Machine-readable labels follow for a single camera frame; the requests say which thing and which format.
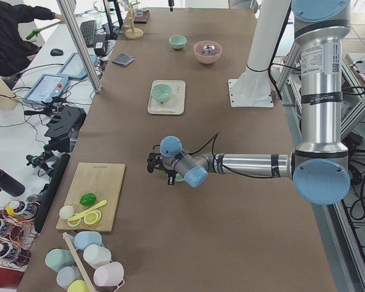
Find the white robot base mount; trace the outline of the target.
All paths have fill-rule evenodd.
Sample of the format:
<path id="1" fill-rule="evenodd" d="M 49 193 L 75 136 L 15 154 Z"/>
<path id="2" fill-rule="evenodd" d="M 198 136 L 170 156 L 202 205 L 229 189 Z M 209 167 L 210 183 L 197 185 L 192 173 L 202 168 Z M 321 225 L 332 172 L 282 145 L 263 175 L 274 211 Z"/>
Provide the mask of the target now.
<path id="1" fill-rule="evenodd" d="M 272 108 L 268 72 L 247 69 L 239 78 L 228 80 L 231 107 Z"/>

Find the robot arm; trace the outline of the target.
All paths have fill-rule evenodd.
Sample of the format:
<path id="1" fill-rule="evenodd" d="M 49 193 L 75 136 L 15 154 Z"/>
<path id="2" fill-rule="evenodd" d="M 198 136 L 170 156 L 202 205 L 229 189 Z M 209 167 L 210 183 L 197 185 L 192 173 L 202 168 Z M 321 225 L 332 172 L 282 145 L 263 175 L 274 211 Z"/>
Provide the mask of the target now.
<path id="1" fill-rule="evenodd" d="M 313 204 L 341 201 L 350 188 L 348 150 L 341 141 L 341 42 L 350 30 L 349 1 L 264 1 L 246 63 L 230 80 L 234 107 L 269 103 L 269 73 L 277 45 L 294 15 L 294 40 L 301 49 L 301 142 L 290 155 L 226 154 L 198 156 L 167 136 L 147 159 L 147 170 L 161 170 L 168 183 L 176 175 L 192 187 L 210 173 L 292 179 L 300 196 Z"/>
<path id="2" fill-rule="evenodd" d="M 270 69 L 290 14 L 290 1 L 229 1 L 230 9 L 259 12 L 249 57 L 248 73 L 264 74 Z"/>

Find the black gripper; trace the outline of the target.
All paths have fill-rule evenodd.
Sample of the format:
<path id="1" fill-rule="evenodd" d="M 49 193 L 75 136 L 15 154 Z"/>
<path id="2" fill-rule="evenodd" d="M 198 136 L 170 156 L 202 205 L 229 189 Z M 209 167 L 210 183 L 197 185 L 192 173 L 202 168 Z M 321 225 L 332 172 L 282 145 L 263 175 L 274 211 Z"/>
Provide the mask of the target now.
<path id="1" fill-rule="evenodd" d="M 160 170 L 167 174 L 168 186 L 173 186 L 175 184 L 174 170 L 167 169 L 162 163 L 161 154 L 152 151 L 149 153 L 149 156 L 147 158 L 147 171 L 148 173 L 153 173 L 154 170 Z"/>

